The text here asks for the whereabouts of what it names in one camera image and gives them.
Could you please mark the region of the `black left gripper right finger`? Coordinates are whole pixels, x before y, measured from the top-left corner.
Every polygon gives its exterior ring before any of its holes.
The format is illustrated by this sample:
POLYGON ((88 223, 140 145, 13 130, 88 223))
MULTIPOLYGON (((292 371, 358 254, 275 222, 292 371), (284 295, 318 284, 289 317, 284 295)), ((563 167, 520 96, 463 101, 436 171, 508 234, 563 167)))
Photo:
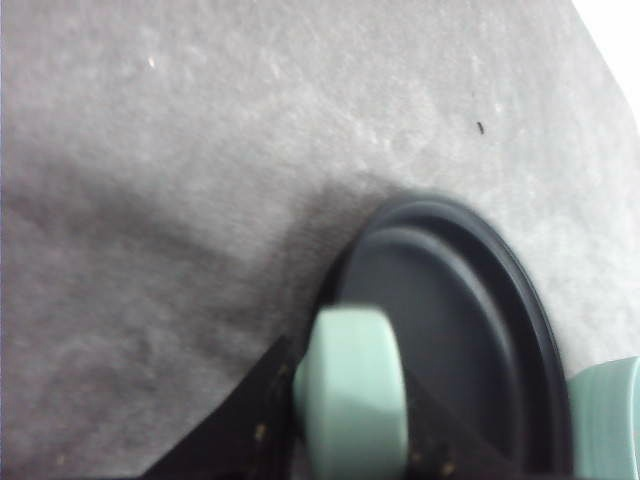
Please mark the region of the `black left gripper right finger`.
POLYGON ((523 479, 525 474, 459 421, 412 374, 405 376, 406 479, 523 479))

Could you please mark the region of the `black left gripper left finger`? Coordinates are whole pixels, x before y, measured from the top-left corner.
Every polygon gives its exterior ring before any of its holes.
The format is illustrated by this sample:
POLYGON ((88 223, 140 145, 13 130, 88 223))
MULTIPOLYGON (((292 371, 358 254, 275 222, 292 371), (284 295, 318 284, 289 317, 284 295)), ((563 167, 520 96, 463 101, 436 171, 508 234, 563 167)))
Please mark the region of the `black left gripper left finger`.
POLYGON ((294 342, 281 336, 142 479, 288 479, 297 428, 294 342))

